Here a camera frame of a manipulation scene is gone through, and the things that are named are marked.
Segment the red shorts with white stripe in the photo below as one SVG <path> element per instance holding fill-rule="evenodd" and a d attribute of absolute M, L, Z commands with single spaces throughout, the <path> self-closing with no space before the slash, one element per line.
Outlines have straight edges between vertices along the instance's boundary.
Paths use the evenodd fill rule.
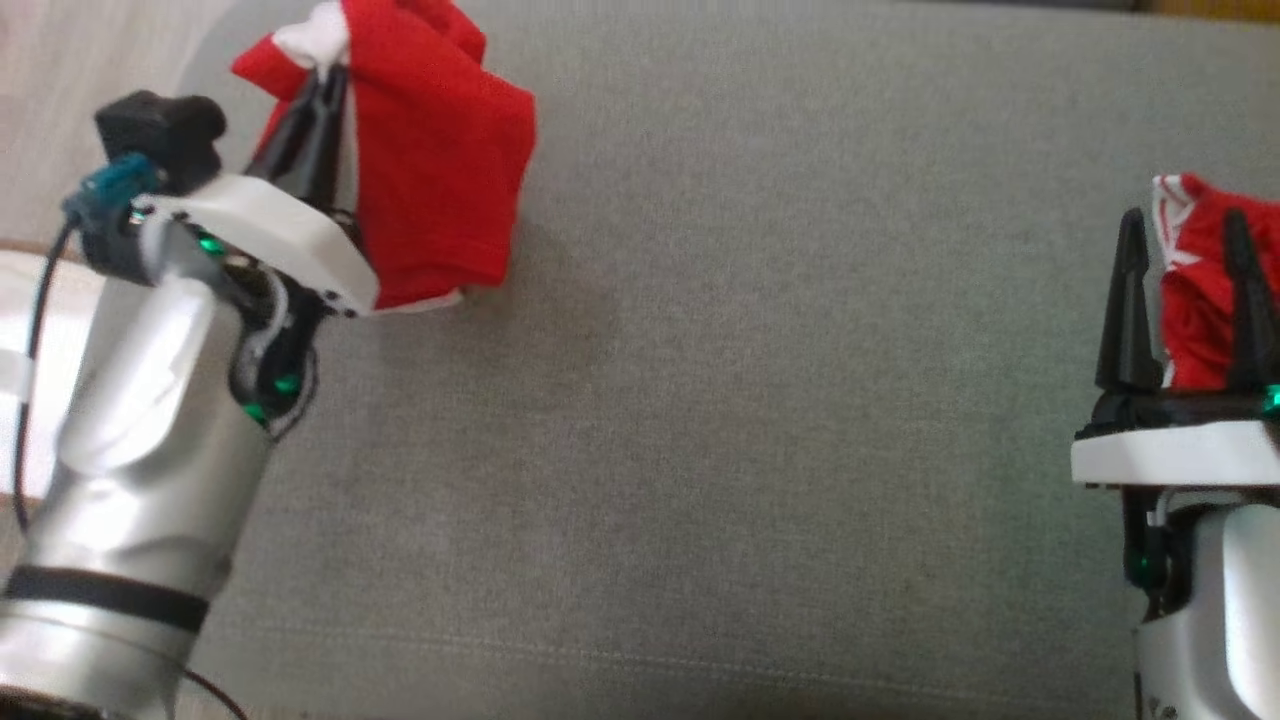
<path fill-rule="evenodd" d="M 536 105 L 483 64 L 485 35 L 453 0 L 321 0 L 232 72 L 276 100 L 311 70 L 349 72 L 339 197 L 355 210 L 379 313 L 421 313 L 506 281 Z"/>

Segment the white basket with brown rim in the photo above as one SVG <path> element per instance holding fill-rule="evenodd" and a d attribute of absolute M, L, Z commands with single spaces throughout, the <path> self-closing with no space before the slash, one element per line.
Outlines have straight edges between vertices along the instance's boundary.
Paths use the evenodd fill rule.
<path fill-rule="evenodd" d="M 0 249 L 0 348 L 24 352 L 35 292 L 45 258 Z M 67 415 L 84 357 L 102 277 L 78 263 L 59 264 L 44 314 L 29 405 L 23 465 L 24 495 L 42 498 L 50 486 L 58 432 Z M 12 451 L 19 402 L 0 396 L 0 498 L 12 493 Z"/>

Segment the grey sofa seat cushion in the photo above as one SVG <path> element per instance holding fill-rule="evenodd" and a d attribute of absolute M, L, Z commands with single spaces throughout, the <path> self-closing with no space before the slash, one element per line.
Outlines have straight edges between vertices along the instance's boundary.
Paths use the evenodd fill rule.
<path fill-rule="evenodd" d="M 200 669 L 408 720 L 1130 720 L 1069 446 L 1151 179 L 1280 197 L 1280 29 L 461 6 L 538 99 L 509 278 L 325 328 Z"/>

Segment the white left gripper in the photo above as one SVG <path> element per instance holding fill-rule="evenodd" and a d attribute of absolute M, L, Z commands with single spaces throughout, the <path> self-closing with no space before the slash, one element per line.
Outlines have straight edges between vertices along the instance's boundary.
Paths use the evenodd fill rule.
<path fill-rule="evenodd" d="M 348 67 L 329 67 L 323 79 L 311 69 L 246 167 L 247 176 L 223 172 L 191 193 L 142 193 L 134 202 L 184 214 L 317 292 L 340 314 L 374 314 L 376 273 L 344 229 L 321 213 L 335 208 L 348 83 Z"/>

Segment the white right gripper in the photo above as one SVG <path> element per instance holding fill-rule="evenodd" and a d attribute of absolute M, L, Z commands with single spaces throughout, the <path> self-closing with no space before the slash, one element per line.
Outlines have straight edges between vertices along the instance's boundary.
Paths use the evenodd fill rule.
<path fill-rule="evenodd" d="M 1231 282 L 1230 391 L 1160 389 L 1151 345 L 1146 217 L 1120 220 L 1094 384 L 1105 391 L 1070 448 L 1082 486 L 1280 488 L 1280 316 L 1239 208 L 1224 218 Z"/>

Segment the red jersey with white sleeves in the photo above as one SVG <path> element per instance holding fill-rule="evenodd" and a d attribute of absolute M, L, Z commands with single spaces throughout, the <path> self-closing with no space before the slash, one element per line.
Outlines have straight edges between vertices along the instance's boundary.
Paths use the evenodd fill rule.
<path fill-rule="evenodd" d="M 1230 193 L 1190 173 L 1152 179 L 1153 224 L 1164 264 L 1160 334 L 1170 388 L 1226 386 L 1233 284 L 1224 260 L 1224 227 L 1233 209 L 1247 219 L 1280 313 L 1280 202 Z"/>

